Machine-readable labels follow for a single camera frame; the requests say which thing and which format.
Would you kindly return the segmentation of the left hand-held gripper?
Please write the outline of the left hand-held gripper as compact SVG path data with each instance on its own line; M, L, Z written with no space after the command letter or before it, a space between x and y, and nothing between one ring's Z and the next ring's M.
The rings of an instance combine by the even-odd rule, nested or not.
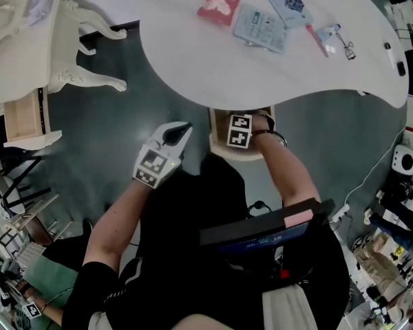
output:
M157 188L181 165L180 157L192 133L189 122L169 122L159 126L152 140L143 144L134 165L132 178Z

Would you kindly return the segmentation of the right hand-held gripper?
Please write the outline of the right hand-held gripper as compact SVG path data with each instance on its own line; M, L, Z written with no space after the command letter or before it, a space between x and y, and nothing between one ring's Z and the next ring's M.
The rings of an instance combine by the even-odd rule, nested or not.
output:
M247 149L252 133L252 115L231 114L226 145L239 149Z

